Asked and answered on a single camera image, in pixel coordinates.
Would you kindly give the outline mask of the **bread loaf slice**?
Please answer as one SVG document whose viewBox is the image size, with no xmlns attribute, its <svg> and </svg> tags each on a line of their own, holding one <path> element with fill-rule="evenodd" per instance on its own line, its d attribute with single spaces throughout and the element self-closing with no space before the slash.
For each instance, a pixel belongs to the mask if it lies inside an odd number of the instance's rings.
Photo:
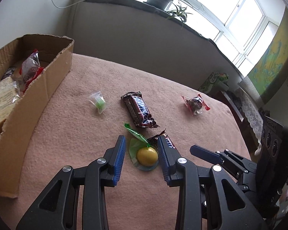
<svg viewBox="0 0 288 230">
<path fill-rule="evenodd" d="M 0 124 L 3 123 L 20 99 L 17 83 L 12 77 L 0 81 Z"/>
</svg>

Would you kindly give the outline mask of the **dark red side cabinet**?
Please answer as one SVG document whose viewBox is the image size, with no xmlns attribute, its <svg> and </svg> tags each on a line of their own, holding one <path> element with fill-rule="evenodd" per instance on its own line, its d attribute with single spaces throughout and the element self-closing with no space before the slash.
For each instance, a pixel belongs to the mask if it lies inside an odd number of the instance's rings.
<svg viewBox="0 0 288 230">
<path fill-rule="evenodd" d="M 227 105 L 233 114 L 233 117 L 236 121 L 236 124 L 238 125 L 238 128 L 241 132 L 241 135 L 244 139 L 244 142 L 250 152 L 253 152 L 257 149 L 258 142 L 257 138 L 254 135 L 254 132 L 247 121 L 246 116 L 244 113 L 237 108 L 237 106 L 234 104 L 233 100 L 226 92 L 218 91 L 215 95 L 212 96 L 214 99 L 224 103 Z"/>
</svg>

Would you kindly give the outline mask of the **black white patterned snack packet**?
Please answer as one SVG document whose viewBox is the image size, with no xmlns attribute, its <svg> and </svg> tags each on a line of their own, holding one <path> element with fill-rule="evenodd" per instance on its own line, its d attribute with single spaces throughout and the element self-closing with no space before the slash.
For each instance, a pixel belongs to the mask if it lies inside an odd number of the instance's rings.
<svg viewBox="0 0 288 230">
<path fill-rule="evenodd" d="M 4 80 L 5 78 L 12 76 L 16 69 L 17 69 L 16 67 L 8 67 L 8 69 L 2 76 L 1 80 Z"/>
</svg>

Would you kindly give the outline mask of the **small spider plant offshoot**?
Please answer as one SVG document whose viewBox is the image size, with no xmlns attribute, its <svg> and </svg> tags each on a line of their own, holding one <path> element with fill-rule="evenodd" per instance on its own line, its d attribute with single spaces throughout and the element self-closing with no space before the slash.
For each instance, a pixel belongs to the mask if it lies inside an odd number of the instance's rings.
<svg viewBox="0 0 288 230">
<path fill-rule="evenodd" d="M 183 28 L 187 22 L 188 15 L 192 15 L 191 12 L 187 12 L 188 6 L 186 4 L 172 4 L 172 7 L 165 10 L 168 14 L 167 19 L 177 19 L 181 22 Z"/>
</svg>

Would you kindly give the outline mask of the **snickers bar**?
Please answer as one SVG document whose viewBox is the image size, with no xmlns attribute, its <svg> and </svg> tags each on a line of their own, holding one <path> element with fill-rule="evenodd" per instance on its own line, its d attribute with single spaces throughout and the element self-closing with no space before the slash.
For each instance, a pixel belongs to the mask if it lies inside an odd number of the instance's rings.
<svg viewBox="0 0 288 230">
<path fill-rule="evenodd" d="M 152 117 L 141 92 L 128 92 L 121 96 L 134 121 L 135 126 L 140 128 L 158 128 L 159 125 Z"/>
<path fill-rule="evenodd" d="M 170 139 L 170 137 L 168 136 L 166 131 L 163 130 L 161 133 L 159 133 L 157 135 L 154 135 L 154 136 L 152 136 L 152 137 L 147 139 L 149 144 L 151 146 L 153 146 L 153 148 L 157 151 L 158 154 L 159 154 L 159 149 L 158 149 L 158 138 L 159 138 L 159 136 L 164 136 L 169 148 L 176 149 L 174 143 L 172 142 L 172 140 Z"/>
</svg>

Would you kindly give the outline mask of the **white lace cloth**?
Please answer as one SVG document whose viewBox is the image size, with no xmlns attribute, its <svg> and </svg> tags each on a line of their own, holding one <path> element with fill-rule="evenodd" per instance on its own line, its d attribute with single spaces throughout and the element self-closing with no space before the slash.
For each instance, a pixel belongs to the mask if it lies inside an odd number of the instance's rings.
<svg viewBox="0 0 288 230">
<path fill-rule="evenodd" d="M 257 141 L 257 149 L 254 152 L 255 156 L 260 156 L 262 144 L 261 144 L 261 137 L 262 137 L 262 130 L 263 130 L 263 119 L 258 111 L 257 106 L 254 104 L 253 100 L 249 97 L 249 95 L 239 87 L 236 90 L 237 96 L 241 100 L 241 107 L 244 115 L 250 127 L 256 137 Z"/>
</svg>

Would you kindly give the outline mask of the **window frame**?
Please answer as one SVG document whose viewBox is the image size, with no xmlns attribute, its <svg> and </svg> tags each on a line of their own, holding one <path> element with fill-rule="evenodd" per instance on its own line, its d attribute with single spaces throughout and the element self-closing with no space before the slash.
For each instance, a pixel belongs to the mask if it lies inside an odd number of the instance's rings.
<svg viewBox="0 0 288 230">
<path fill-rule="evenodd" d="M 70 19 L 75 52 L 172 80 L 225 72 L 245 77 L 270 45 L 285 11 L 282 0 L 174 0 L 187 22 L 167 19 L 147 0 L 81 0 Z"/>
</svg>

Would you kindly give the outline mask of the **yellow ball green wrapper candy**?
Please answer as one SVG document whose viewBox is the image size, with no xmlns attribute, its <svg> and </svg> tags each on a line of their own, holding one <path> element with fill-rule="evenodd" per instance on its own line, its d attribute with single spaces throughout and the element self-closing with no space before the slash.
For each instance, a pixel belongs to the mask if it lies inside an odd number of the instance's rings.
<svg viewBox="0 0 288 230">
<path fill-rule="evenodd" d="M 125 129 L 132 135 L 129 142 L 129 156 L 133 165 L 141 171 L 152 171 L 159 164 L 157 150 L 138 131 L 131 128 L 130 124 L 124 124 Z"/>
</svg>

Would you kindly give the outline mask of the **open cardboard box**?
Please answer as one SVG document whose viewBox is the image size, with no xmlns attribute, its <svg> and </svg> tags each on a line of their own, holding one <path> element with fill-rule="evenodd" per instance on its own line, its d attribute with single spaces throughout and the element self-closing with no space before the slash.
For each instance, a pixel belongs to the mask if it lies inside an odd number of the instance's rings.
<svg viewBox="0 0 288 230">
<path fill-rule="evenodd" d="M 74 40 L 66 36 L 28 34 L 0 49 L 0 81 L 8 67 L 17 69 L 37 49 L 42 73 L 29 85 L 8 118 L 0 124 L 0 196 L 16 198 L 31 135 L 51 96 L 72 66 Z"/>
</svg>

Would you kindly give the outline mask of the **green printed carton box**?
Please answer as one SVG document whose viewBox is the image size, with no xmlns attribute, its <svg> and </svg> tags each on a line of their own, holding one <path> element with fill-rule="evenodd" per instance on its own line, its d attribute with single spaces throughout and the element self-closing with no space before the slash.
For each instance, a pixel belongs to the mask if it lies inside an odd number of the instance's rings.
<svg viewBox="0 0 288 230">
<path fill-rule="evenodd" d="M 219 91 L 228 91 L 229 86 L 227 85 L 227 82 L 228 74 L 213 72 L 200 86 L 199 92 L 212 96 L 217 94 Z"/>
</svg>

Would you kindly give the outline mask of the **small green candy clear bag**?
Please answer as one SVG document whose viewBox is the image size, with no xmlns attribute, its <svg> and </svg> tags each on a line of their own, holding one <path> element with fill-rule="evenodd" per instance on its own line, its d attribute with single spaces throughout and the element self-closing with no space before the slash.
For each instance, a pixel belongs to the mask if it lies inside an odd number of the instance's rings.
<svg viewBox="0 0 288 230">
<path fill-rule="evenodd" d="M 88 97 L 89 101 L 97 108 L 99 114 L 102 114 L 107 108 L 107 103 L 102 95 L 101 91 L 92 93 Z"/>
</svg>

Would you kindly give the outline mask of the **red clear dark cake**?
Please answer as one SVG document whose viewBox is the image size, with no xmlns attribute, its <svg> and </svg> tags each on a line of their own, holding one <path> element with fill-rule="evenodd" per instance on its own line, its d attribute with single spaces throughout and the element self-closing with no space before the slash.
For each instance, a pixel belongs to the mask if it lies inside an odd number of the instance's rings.
<svg viewBox="0 0 288 230">
<path fill-rule="evenodd" d="M 40 65 L 39 51 L 35 49 L 30 56 L 22 63 L 19 78 L 17 80 L 18 87 L 21 93 L 25 93 L 29 85 L 42 73 L 44 70 Z"/>
</svg>

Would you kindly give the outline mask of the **yellow green wall map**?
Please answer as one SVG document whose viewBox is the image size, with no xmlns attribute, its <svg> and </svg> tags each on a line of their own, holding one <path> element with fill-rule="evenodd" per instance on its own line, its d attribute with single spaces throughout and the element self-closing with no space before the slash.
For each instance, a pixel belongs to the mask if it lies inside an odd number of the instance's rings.
<svg viewBox="0 0 288 230">
<path fill-rule="evenodd" d="M 288 77 L 288 9 L 270 45 L 247 75 L 247 93 L 258 106 L 265 105 Z"/>
</svg>

